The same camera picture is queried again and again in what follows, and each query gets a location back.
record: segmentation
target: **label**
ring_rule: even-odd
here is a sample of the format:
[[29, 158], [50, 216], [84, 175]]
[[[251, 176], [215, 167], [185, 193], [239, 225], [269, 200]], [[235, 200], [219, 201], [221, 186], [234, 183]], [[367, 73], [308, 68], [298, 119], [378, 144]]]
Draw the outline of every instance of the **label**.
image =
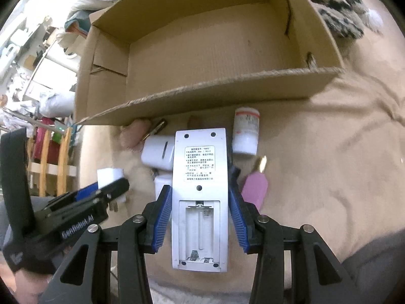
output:
[[185, 150], [184, 181], [213, 181], [215, 174], [215, 147], [191, 146]]
[[234, 133], [236, 135], [252, 134], [259, 136], [259, 115], [253, 112], [236, 112], [234, 121]]

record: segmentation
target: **gold tip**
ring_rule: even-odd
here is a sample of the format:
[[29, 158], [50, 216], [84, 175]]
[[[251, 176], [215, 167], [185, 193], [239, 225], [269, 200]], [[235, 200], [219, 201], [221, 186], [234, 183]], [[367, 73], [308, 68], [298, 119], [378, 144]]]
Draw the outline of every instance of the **gold tip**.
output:
[[267, 163], [267, 157], [265, 155], [259, 158], [259, 160], [258, 160], [258, 171], [260, 173], [263, 173], [265, 171], [266, 163]]

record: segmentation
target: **cardboard box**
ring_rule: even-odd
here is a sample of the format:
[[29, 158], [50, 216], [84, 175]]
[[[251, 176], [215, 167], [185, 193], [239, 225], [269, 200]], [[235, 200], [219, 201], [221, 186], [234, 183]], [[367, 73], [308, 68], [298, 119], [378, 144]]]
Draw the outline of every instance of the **cardboard box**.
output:
[[76, 94], [81, 124], [305, 98], [343, 71], [309, 0], [121, 0], [92, 20]]

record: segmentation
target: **person's hand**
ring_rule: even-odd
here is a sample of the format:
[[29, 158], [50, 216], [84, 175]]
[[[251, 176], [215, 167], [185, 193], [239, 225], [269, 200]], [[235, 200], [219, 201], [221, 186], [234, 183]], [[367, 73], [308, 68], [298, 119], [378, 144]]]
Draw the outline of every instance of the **person's hand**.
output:
[[21, 269], [15, 274], [15, 298], [20, 304], [38, 304], [39, 297], [48, 286], [52, 275], [38, 274]]

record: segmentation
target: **black and white plush fabric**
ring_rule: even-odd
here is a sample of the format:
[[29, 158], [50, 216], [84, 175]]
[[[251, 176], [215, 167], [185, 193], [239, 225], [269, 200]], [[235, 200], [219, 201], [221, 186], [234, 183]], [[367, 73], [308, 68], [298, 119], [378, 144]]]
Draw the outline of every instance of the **black and white plush fabric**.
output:
[[335, 38], [360, 39], [364, 26], [381, 32], [382, 20], [362, 0], [311, 0]]

